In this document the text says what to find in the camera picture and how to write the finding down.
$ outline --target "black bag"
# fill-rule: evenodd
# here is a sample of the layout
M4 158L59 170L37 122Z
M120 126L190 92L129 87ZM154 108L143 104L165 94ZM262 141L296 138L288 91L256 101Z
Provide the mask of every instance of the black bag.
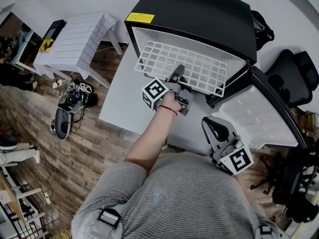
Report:
M267 42L273 41L275 39L275 35L259 12L252 10L251 13L253 15L256 34L256 46L257 50L260 50Z

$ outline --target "strap buckle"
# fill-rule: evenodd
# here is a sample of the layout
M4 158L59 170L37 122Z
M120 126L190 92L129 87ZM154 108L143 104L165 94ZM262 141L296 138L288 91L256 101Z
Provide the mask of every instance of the strap buckle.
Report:
M114 209L104 209L99 217L98 221L101 221L116 229L118 223L120 222L121 215Z

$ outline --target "white pants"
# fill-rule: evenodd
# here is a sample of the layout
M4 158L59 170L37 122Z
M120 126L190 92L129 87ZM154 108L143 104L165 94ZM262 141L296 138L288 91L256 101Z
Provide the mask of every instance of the white pants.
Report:
M35 149L29 149L28 143L18 143L18 146L10 152L0 152L0 165L11 162L21 162L35 157Z

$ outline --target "pants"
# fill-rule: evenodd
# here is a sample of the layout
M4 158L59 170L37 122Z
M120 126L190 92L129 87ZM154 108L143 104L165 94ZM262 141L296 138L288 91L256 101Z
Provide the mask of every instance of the pants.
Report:
M35 157L35 149L29 149L28 143L18 143L16 149L11 152L0 153L0 165L8 164L11 162L21 162L28 158Z
M21 90L33 90L32 83L25 83L31 80L32 74L22 75L15 73L10 66L0 65L0 84L12 86Z

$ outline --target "hand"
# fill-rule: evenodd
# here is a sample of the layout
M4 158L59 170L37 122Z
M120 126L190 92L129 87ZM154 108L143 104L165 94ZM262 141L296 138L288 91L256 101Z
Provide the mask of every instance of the hand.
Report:
M171 108L175 112L179 112L179 110L182 109L182 106L176 100L176 95L174 92L167 92L164 95L162 105Z

